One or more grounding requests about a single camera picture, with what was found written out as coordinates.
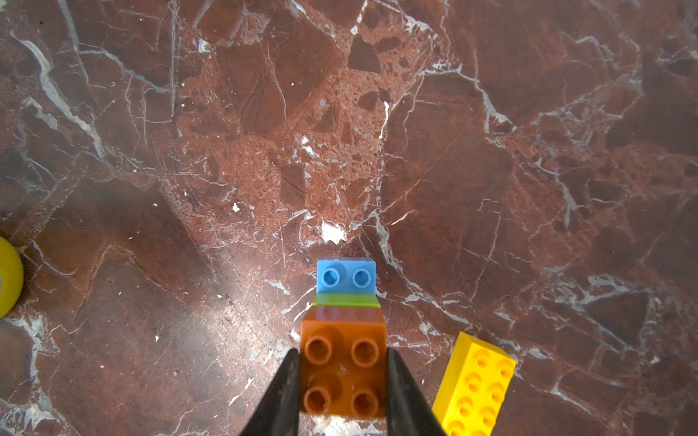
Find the green small lego brick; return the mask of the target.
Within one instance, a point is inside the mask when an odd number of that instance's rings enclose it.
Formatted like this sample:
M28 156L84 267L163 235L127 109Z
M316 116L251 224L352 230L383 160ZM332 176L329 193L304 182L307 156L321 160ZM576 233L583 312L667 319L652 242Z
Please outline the green small lego brick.
M375 294L328 294L327 292L320 292L320 294L316 294L313 305L380 308L380 303Z

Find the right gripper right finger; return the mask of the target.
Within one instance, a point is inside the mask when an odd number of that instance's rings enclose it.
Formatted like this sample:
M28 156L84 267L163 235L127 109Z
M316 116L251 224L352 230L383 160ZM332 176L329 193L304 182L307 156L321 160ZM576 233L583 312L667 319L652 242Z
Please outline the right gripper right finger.
M386 356L387 435L445 436L399 352L388 348Z

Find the orange small lego brick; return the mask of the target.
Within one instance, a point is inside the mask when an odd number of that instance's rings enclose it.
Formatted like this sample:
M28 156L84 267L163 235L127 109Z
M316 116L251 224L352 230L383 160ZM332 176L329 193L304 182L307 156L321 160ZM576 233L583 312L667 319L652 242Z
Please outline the orange small lego brick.
M302 412L386 416L387 327L380 308L313 306L300 334Z

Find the yellow long lego brick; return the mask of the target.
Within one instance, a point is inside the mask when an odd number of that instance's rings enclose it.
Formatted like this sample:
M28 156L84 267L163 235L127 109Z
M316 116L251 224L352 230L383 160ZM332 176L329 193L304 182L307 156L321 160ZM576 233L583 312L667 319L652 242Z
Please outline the yellow long lego brick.
M502 349L461 332L432 408L445 434L490 435L516 365Z

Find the light blue long lego brick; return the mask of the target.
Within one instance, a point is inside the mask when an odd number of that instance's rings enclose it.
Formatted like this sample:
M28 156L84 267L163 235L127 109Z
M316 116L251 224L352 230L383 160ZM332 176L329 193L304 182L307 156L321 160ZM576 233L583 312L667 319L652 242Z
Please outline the light blue long lego brick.
M323 258L316 263L318 294L376 294L376 262L370 258Z

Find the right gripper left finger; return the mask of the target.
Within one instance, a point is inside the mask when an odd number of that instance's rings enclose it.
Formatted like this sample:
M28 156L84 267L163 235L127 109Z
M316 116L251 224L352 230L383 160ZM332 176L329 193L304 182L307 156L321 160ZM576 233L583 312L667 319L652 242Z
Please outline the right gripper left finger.
M240 435L298 434L300 417L300 354L291 349Z

